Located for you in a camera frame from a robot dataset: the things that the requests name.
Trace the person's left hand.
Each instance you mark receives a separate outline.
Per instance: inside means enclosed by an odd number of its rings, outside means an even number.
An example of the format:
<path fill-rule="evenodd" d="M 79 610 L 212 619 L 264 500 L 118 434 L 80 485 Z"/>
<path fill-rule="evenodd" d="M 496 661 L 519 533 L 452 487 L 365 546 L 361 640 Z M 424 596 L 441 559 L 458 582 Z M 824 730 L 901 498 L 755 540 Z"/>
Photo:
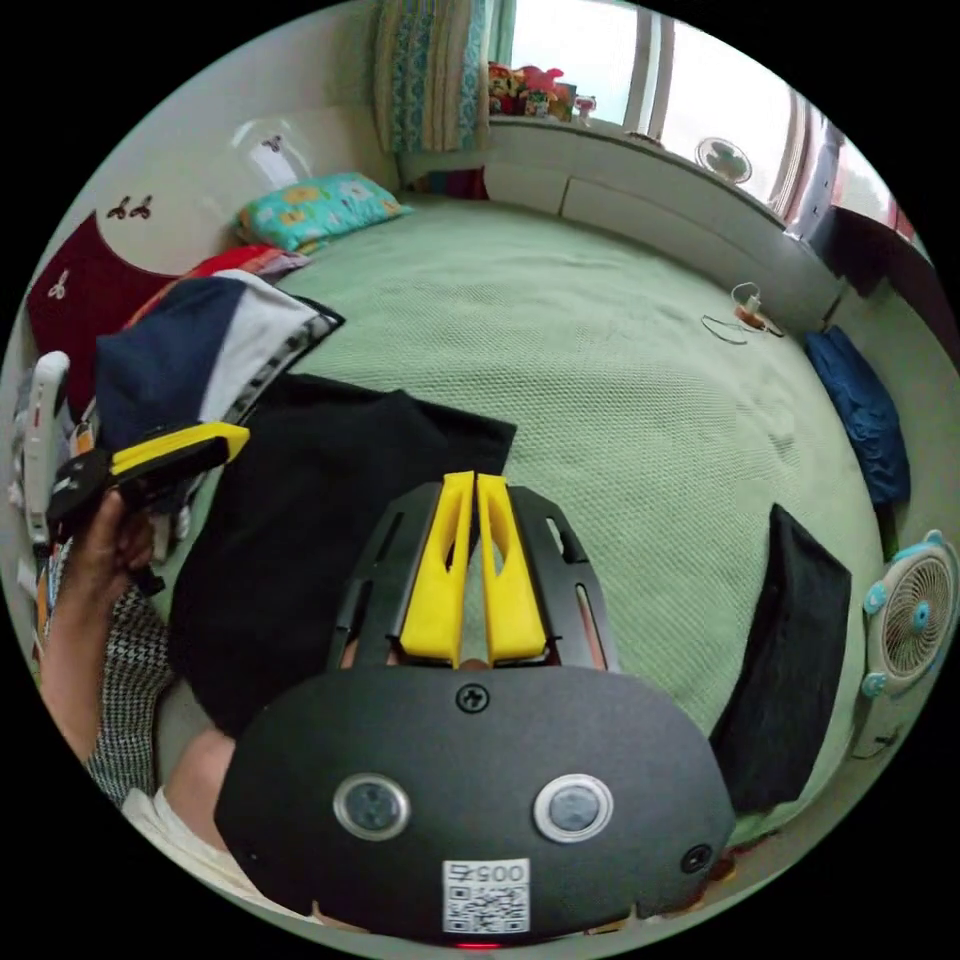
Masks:
<path fill-rule="evenodd" d="M 72 539 L 61 592 L 84 604 L 115 603 L 132 573 L 151 560 L 153 542 L 148 516 L 130 510 L 117 490 L 108 490 L 92 520 Z"/>

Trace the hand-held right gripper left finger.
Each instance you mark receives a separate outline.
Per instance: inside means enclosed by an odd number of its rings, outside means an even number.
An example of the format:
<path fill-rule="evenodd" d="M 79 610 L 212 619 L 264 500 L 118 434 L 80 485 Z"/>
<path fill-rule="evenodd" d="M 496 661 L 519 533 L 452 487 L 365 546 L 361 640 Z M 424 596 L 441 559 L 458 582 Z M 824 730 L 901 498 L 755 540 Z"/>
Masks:
<path fill-rule="evenodd" d="M 434 498 L 400 632 L 409 658 L 460 664 L 475 473 L 447 474 Z"/>

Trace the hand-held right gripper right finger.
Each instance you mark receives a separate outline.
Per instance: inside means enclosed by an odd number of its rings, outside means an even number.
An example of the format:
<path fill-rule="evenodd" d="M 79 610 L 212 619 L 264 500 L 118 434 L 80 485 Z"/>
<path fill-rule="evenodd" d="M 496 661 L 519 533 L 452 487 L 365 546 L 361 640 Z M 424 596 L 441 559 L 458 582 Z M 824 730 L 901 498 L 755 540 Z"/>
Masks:
<path fill-rule="evenodd" d="M 543 653 L 543 624 L 505 479 L 476 477 L 488 662 L 498 666 Z"/>

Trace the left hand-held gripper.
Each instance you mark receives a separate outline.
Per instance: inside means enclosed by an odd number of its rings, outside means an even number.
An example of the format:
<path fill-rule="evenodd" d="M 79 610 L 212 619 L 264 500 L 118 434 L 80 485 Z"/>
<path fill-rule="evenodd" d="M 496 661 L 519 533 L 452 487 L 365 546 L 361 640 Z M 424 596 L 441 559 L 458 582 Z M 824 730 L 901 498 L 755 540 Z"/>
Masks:
<path fill-rule="evenodd" d="M 134 512 L 170 512 L 188 485 L 240 453 L 246 427 L 204 423 L 110 453 L 96 447 L 57 471 L 46 513 L 49 541 L 63 545 L 93 518 L 104 494 L 114 489 Z"/>

